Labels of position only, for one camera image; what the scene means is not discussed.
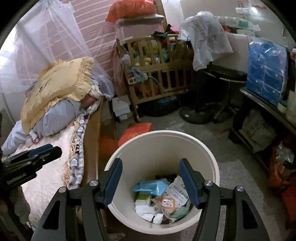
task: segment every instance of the wall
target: wall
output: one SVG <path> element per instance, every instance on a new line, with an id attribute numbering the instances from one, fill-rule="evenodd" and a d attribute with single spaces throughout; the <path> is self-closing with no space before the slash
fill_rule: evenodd
<path id="1" fill-rule="evenodd" d="M 259 24 L 261 31 L 256 32 L 259 37 L 268 38 L 280 45 L 292 48 L 295 42 L 285 30 L 278 17 L 269 9 L 253 8 L 247 0 L 181 0 L 184 18 L 196 15 L 199 11 L 209 11 L 215 16 L 245 17 L 253 24 Z M 235 8 L 239 5 L 249 8 L 251 15 L 240 15 Z"/>
<path id="2" fill-rule="evenodd" d="M 115 0 L 71 0 L 75 19 L 95 59 L 113 77 L 115 25 L 105 22 Z"/>

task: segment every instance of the red bag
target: red bag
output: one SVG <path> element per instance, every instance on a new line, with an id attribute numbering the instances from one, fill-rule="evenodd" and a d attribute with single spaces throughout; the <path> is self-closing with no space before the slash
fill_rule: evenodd
<path id="1" fill-rule="evenodd" d="M 118 0 L 112 4 L 106 22 L 115 23 L 120 18 L 156 14 L 154 3 L 149 0 Z"/>
<path id="2" fill-rule="evenodd" d="M 127 129 L 124 131 L 122 137 L 118 141 L 118 146 L 121 146 L 128 140 L 141 135 L 143 133 L 152 131 L 152 124 L 151 123 L 133 123 L 130 124 Z"/>

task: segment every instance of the pillow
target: pillow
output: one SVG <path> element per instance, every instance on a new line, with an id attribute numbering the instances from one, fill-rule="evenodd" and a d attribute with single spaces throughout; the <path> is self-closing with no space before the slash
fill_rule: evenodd
<path id="1" fill-rule="evenodd" d="M 115 23 L 120 18 L 156 14 L 154 3 L 149 0 L 118 0 L 112 4 L 106 22 Z"/>
<path id="2" fill-rule="evenodd" d="M 94 59 L 57 60 L 45 68 L 21 111 L 22 128 L 29 133 L 48 109 L 62 99 L 82 100 L 91 90 Z"/>

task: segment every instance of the blue package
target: blue package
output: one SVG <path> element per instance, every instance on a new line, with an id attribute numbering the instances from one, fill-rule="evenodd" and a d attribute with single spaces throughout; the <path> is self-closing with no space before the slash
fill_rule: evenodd
<path id="1" fill-rule="evenodd" d="M 253 38 L 249 44 L 246 87 L 277 106 L 288 76 L 286 48 L 267 39 Z"/>
<path id="2" fill-rule="evenodd" d="M 142 180 L 138 185 L 133 187 L 131 190 L 133 192 L 146 191 L 152 195 L 161 196 L 166 188 L 170 185 L 167 179 L 160 179 L 154 181 Z"/>

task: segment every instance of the gray floor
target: gray floor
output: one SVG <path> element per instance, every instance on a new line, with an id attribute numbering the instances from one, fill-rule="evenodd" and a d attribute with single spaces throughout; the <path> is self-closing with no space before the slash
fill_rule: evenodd
<path id="1" fill-rule="evenodd" d="M 133 119 L 120 124 L 116 123 L 117 137 L 121 137 Z M 201 140 L 215 156 L 220 170 L 220 186 L 234 188 L 242 185 L 254 202 L 269 233 L 271 241 L 281 241 L 287 236 L 285 231 L 286 211 L 280 198 L 272 194 L 267 188 L 266 175 L 253 159 L 252 155 L 240 145 L 233 144 L 228 139 L 228 128 L 232 120 L 222 124 L 192 125 L 184 122 L 178 111 L 163 117 L 144 116 L 142 122 L 151 122 L 154 130 L 174 130 L 190 134 Z M 220 221 L 225 220 L 225 208 L 222 207 Z M 121 227 L 126 233 L 122 241 L 190 241 L 194 235 L 196 225 L 176 234 L 152 236 L 138 233 L 127 227 Z M 216 240 L 222 240 L 224 225 L 219 224 Z"/>

